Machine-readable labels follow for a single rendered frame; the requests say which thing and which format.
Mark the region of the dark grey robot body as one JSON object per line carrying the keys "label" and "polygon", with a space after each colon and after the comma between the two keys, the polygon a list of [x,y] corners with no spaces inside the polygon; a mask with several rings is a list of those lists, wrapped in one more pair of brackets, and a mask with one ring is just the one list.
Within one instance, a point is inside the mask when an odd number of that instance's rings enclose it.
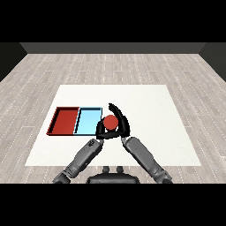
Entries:
{"label": "dark grey robot body", "polygon": [[109,166],[104,166],[101,174],[87,179],[87,184],[139,184],[139,179],[125,174],[122,166],[117,166],[116,173],[110,173]]}

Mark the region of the light blue shallow open box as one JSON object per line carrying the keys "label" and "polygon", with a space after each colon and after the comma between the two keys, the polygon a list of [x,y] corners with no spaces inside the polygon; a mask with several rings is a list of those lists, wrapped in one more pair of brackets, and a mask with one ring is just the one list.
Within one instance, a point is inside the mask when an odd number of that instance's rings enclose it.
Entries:
{"label": "light blue shallow open box", "polygon": [[96,126],[101,119],[101,107],[81,107],[74,126],[74,134],[76,136],[94,136]]}

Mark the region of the red can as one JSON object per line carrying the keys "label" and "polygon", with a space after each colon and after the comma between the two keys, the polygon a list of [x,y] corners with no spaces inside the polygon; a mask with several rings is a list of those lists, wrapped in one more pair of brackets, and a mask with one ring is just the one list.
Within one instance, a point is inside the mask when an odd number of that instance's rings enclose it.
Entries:
{"label": "red can", "polygon": [[108,131],[115,131],[118,127],[118,119],[114,115],[107,115],[103,120],[103,124]]}

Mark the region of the red shallow open box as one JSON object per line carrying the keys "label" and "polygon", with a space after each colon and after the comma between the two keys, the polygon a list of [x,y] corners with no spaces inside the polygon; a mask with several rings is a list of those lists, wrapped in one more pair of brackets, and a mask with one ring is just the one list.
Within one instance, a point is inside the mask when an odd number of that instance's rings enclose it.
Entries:
{"label": "red shallow open box", "polygon": [[57,107],[49,124],[49,136],[73,136],[79,107]]}

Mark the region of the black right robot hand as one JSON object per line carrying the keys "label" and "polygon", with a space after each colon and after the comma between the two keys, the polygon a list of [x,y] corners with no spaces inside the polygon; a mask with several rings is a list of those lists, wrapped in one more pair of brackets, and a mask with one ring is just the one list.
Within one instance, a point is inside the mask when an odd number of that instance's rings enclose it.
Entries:
{"label": "black right robot hand", "polygon": [[123,115],[122,111],[113,103],[109,104],[109,110],[112,111],[118,120],[118,132],[122,138],[130,136],[130,125],[126,116]]}

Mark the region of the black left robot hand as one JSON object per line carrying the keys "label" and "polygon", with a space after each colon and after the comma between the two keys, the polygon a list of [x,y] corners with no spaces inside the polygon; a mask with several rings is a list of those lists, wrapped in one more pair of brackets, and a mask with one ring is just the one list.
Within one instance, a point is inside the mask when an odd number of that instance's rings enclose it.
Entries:
{"label": "black left robot hand", "polygon": [[114,139],[119,136],[119,133],[116,131],[105,132],[105,126],[103,123],[104,119],[98,122],[96,126],[95,136],[97,139]]}

